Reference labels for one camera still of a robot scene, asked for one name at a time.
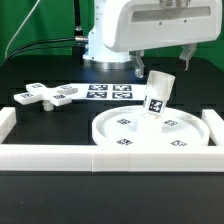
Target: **white robot body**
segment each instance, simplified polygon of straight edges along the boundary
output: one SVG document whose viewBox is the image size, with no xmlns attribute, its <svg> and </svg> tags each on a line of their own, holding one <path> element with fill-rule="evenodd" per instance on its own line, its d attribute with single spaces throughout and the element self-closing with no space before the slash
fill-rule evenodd
<svg viewBox="0 0 224 224">
<path fill-rule="evenodd" d="M 128 52 L 114 52 L 102 40 L 102 23 L 106 0 L 95 0 L 94 27 L 89 32 L 88 52 L 83 56 L 86 64 L 104 69 L 119 69 L 130 64 Z"/>
<path fill-rule="evenodd" d="M 115 52 L 215 40 L 221 32 L 222 0 L 191 0 L 165 7 L 161 0 L 107 0 L 103 42 Z"/>
</svg>

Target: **black and white pattern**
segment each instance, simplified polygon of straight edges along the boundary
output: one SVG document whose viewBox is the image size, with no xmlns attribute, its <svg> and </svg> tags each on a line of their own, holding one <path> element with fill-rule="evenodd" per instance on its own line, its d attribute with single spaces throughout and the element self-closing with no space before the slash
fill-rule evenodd
<svg viewBox="0 0 224 224">
<path fill-rule="evenodd" d="M 30 93 L 24 93 L 24 94 L 21 94 L 21 96 L 26 99 L 26 98 L 32 97 L 33 95 Z"/>
<path fill-rule="evenodd" d="M 181 142 L 179 140 L 176 140 L 176 141 L 172 142 L 171 145 L 174 145 L 174 146 L 186 146 L 187 143 L 184 143 L 184 142 Z"/>
<path fill-rule="evenodd" d="M 118 120 L 117 122 L 120 123 L 120 124 L 123 124 L 123 125 L 131 123 L 131 121 L 126 120 L 126 119 L 121 119 L 121 120 Z"/>
<path fill-rule="evenodd" d="M 56 98 L 57 100 L 66 98 L 66 96 L 64 96 L 64 95 L 57 95 L 57 96 L 53 96 L 53 97 Z"/>
<path fill-rule="evenodd" d="M 39 84 L 39 83 L 37 83 L 37 84 L 32 85 L 32 87 L 37 89 L 37 88 L 41 88 L 41 87 L 44 87 L 44 86 Z"/>
<path fill-rule="evenodd" d="M 130 140 L 124 138 L 124 139 L 121 139 L 120 141 L 117 141 L 117 143 L 120 144 L 120 145 L 130 145 L 133 142 L 131 142 Z"/>
<path fill-rule="evenodd" d="M 108 90 L 108 85 L 89 85 L 89 90 Z"/>
<path fill-rule="evenodd" d="M 133 99 L 132 93 L 113 93 L 113 99 Z"/>
<path fill-rule="evenodd" d="M 131 85 L 113 85 L 113 91 L 132 91 Z"/>
<path fill-rule="evenodd" d="M 107 98 L 107 92 L 88 92 L 86 98 Z"/>
<path fill-rule="evenodd" d="M 167 124 L 167 125 L 169 125 L 169 126 L 175 126 L 175 125 L 178 124 L 176 121 L 172 121 L 172 120 L 168 120 L 168 121 L 166 121 L 164 123 Z"/>
<path fill-rule="evenodd" d="M 159 100 L 151 100 L 149 105 L 149 111 L 160 113 L 163 106 L 163 102 Z"/>
</svg>

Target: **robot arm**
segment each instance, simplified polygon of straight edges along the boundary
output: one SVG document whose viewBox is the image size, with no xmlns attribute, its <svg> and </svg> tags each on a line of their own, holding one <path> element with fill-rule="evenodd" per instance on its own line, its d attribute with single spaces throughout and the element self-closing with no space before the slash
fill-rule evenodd
<svg viewBox="0 0 224 224">
<path fill-rule="evenodd" d="M 221 22 L 222 0 L 107 0 L 102 39 L 114 52 L 185 45 L 187 69 L 196 43 L 215 40 Z M 132 57 L 142 73 L 139 55 Z"/>
</svg>

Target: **white plastic part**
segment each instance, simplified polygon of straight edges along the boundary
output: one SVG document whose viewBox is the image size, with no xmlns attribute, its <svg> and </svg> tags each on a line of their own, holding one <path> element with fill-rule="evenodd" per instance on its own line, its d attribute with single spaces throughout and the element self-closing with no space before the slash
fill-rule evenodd
<svg viewBox="0 0 224 224">
<path fill-rule="evenodd" d="M 16 113 L 13 107 L 4 107 L 0 111 L 0 144 L 16 124 Z"/>
<path fill-rule="evenodd" d="M 115 52 L 215 40 L 222 0 L 193 0 L 186 8 L 161 8 L 159 0 L 107 0 L 103 42 Z"/>
<path fill-rule="evenodd" d="M 102 40 L 102 22 L 104 17 L 104 5 L 106 0 L 94 0 L 94 27 L 89 32 L 88 52 L 83 58 L 103 63 L 124 63 L 131 61 L 128 52 L 116 53 L 109 50 Z"/>
<path fill-rule="evenodd" d="M 43 100 L 45 111 L 53 110 L 53 105 L 61 106 L 72 102 L 71 94 L 78 92 L 78 88 L 73 85 L 63 85 L 56 88 L 47 88 L 41 83 L 26 85 L 27 93 L 14 95 L 14 99 L 23 104 L 35 103 Z"/>
<path fill-rule="evenodd" d="M 143 131 L 138 131 L 142 114 L 145 114 L 142 106 L 120 107 L 101 113 L 92 123 L 93 140 L 105 148 L 126 147 L 129 150 L 141 147 L 151 150 L 154 146 L 169 150 L 176 146 L 208 145 L 209 128 L 191 114 L 165 108 L 160 133 L 154 132 L 155 126 L 149 126 L 150 123 L 146 122 L 141 127 Z"/>
<path fill-rule="evenodd" d="M 100 83 L 70 83 L 68 85 L 56 88 L 46 88 L 41 83 L 34 83 L 27 86 L 27 90 L 31 93 L 22 93 L 14 96 L 15 100 L 21 104 L 35 103 L 43 100 L 43 106 L 46 110 L 50 110 L 53 104 L 49 104 L 46 96 L 50 95 L 66 95 L 72 100 L 140 100 L 144 101 L 145 85 L 137 84 L 100 84 Z M 32 85 L 39 86 L 39 90 L 33 89 Z"/>
<path fill-rule="evenodd" d="M 137 132 L 139 136 L 160 135 L 162 133 L 163 119 L 147 112 L 140 114 L 137 118 Z"/>
<path fill-rule="evenodd" d="M 210 137 L 217 146 L 224 146 L 224 121 L 214 110 L 202 110 L 202 120 L 210 129 Z"/>
<path fill-rule="evenodd" d="M 173 75 L 150 71 L 145 90 L 144 108 L 149 114 L 161 116 L 170 98 L 175 77 Z"/>
<path fill-rule="evenodd" d="M 0 170 L 224 172 L 224 148 L 0 145 Z"/>
</svg>

